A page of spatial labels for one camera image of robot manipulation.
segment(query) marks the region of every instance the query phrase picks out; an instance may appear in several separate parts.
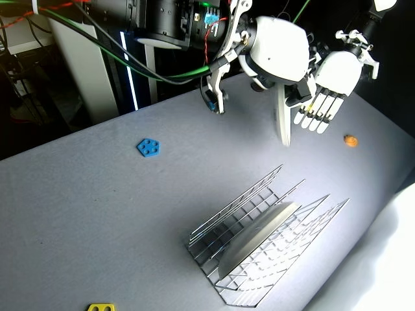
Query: table surface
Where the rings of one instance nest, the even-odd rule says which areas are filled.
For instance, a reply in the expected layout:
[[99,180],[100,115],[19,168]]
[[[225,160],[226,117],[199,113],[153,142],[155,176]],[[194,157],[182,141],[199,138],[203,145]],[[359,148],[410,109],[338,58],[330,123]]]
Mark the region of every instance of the table surface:
[[[187,252],[188,234],[272,169],[291,200],[351,201],[258,310],[301,310],[415,166],[415,140],[357,95],[323,135],[276,136],[272,91],[224,82],[225,115],[194,91],[0,162],[0,306],[5,310],[238,310]],[[343,143],[359,138],[358,148]],[[161,143],[144,158],[136,145]]]

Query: plate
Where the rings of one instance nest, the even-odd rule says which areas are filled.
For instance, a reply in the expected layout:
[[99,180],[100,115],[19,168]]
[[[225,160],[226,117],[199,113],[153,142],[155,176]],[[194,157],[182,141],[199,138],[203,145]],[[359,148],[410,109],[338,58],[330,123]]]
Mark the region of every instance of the plate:
[[257,249],[298,208],[289,202],[271,206],[259,215],[243,232],[231,242],[219,261],[219,278],[222,280]]

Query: metal wire rack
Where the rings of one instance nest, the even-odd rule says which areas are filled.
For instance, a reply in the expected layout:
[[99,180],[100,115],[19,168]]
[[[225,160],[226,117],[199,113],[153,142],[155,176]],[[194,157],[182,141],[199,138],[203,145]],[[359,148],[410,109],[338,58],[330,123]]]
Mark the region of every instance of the metal wire rack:
[[313,213],[329,195],[302,205],[228,276],[219,278],[218,266],[226,247],[269,207],[281,203],[305,180],[282,196],[271,188],[282,165],[208,221],[195,229],[187,248],[227,305],[256,307],[349,199],[322,214]]

